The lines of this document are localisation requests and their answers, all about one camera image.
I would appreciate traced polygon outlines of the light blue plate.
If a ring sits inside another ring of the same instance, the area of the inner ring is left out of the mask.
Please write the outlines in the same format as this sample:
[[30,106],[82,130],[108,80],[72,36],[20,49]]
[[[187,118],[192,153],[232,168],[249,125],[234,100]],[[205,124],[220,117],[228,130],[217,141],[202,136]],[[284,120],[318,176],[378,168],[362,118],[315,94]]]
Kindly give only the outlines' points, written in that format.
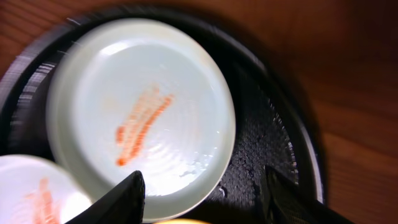
[[236,136],[215,61],[189,35],[152,19],[118,19],[80,37],[52,78],[46,123],[55,160],[92,200],[140,171],[146,223],[204,201]]
[[1,156],[1,223],[66,223],[92,205],[72,176],[54,162]]

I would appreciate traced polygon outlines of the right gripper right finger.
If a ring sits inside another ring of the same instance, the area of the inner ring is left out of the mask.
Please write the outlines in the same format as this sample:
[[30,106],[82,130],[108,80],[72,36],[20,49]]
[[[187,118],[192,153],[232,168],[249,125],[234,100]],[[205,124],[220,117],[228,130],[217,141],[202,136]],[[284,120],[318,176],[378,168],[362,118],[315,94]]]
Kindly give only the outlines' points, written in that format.
[[353,224],[304,196],[298,186],[270,166],[264,167],[264,218],[266,223]]

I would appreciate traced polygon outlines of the yellow plate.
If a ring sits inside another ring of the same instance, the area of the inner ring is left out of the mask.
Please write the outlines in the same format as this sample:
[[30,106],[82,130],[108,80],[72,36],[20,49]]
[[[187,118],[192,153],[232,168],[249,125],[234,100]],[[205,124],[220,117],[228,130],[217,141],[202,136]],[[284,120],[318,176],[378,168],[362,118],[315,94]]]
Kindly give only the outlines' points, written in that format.
[[210,224],[208,222],[203,222],[200,220],[186,219],[186,218],[176,218],[172,220],[166,220],[161,222],[156,222],[155,224]]

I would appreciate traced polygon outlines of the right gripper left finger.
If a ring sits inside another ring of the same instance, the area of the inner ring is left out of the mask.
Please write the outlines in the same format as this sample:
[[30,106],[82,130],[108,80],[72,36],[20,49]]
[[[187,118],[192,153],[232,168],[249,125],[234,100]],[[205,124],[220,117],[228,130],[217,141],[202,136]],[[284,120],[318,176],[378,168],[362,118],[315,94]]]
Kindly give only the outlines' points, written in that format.
[[144,178],[137,170],[66,224],[141,224],[144,199]]

